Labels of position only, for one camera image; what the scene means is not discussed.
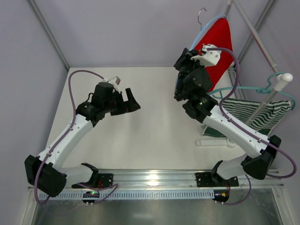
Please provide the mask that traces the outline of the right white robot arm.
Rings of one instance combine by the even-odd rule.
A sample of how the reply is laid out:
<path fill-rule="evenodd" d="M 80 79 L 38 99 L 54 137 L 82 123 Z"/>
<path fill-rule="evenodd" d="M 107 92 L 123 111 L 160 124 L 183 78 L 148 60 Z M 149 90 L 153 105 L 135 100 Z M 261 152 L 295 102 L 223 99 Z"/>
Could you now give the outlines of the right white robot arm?
<path fill-rule="evenodd" d="M 236 176 L 249 175 L 263 180 L 272 165 L 281 139 L 268 137 L 250 128 L 226 111 L 220 102 L 208 94 L 212 81 L 206 66 L 216 65 L 220 52 L 227 52 L 235 60 L 234 53 L 226 48 L 208 47 L 199 52 L 184 48 L 174 68 L 179 72 L 175 84 L 174 99 L 184 100 L 186 114 L 211 127 L 242 148 L 244 155 L 218 161 L 210 172 L 216 186 L 222 186 Z"/>

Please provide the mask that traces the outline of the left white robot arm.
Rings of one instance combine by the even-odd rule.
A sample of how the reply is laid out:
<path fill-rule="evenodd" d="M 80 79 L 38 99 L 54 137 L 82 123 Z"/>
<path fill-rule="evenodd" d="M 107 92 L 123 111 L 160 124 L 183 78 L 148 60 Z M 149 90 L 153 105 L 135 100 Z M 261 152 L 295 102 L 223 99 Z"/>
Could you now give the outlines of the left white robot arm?
<path fill-rule="evenodd" d="M 127 100 L 109 82 L 99 82 L 86 101 L 79 104 L 71 122 L 60 136 L 38 156 L 25 159 L 28 182 L 49 197 L 58 196 L 66 187 L 95 188 L 99 181 L 99 170 L 81 163 L 77 167 L 64 168 L 63 164 L 79 141 L 90 132 L 108 113 L 122 115 L 139 110 L 130 88 L 125 89 Z"/>

